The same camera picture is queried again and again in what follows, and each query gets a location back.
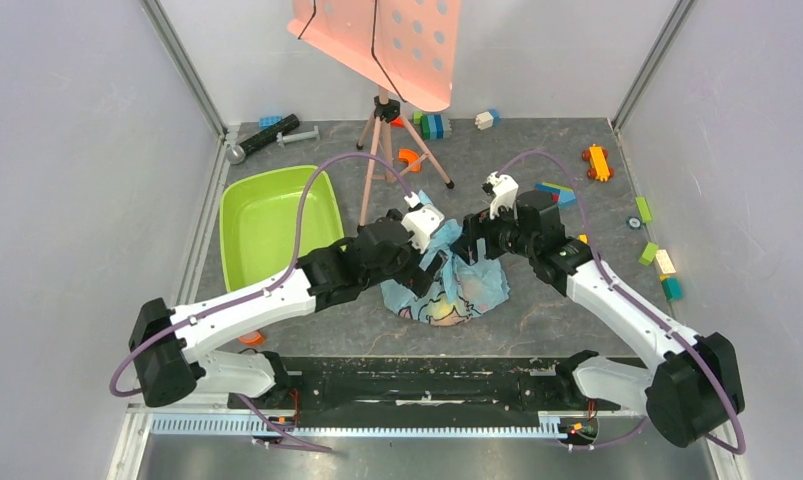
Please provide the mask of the light blue cartoon plastic bag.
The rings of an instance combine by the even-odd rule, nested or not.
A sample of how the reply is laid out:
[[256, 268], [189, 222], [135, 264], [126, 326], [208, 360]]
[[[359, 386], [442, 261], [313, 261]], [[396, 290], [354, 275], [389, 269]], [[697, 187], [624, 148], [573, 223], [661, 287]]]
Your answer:
[[384, 306], [394, 314], [431, 326], [447, 327], [480, 317], [509, 299], [506, 274], [497, 260], [479, 257], [469, 265], [451, 251], [461, 235], [461, 225], [447, 219], [431, 237], [422, 264], [445, 256], [439, 273], [427, 293], [415, 296], [410, 290], [388, 280], [380, 285]]

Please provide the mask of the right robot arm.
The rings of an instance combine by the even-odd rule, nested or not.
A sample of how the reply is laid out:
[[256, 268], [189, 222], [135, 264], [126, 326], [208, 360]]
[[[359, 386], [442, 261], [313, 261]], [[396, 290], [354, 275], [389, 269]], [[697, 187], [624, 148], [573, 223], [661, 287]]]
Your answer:
[[639, 367], [584, 350], [556, 367], [554, 392], [568, 408], [607, 401], [649, 421], [669, 443], [685, 448], [731, 424], [745, 450], [739, 415], [745, 399], [732, 343], [701, 335], [648, 302], [591, 247], [565, 233], [553, 196], [520, 192], [506, 174], [482, 186], [487, 209], [467, 215], [451, 249], [469, 265], [505, 254], [525, 258], [536, 278], [594, 314], [637, 354]]

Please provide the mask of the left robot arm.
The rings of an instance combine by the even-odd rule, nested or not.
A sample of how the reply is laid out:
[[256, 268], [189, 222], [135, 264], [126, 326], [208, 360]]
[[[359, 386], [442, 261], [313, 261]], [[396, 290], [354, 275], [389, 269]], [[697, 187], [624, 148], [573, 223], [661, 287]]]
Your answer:
[[144, 303], [128, 341], [129, 365], [146, 406], [168, 406], [194, 392], [234, 393], [267, 407], [283, 405], [291, 381], [275, 353], [221, 351], [251, 331], [355, 301], [385, 281], [417, 297], [430, 289], [443, 264], [422, 267], [424, 252], [444, 216], [431, 205], [401, 215], [391, 210], [356, 236], [317, 248], [294, 267], [210, 300], [168, 307]]

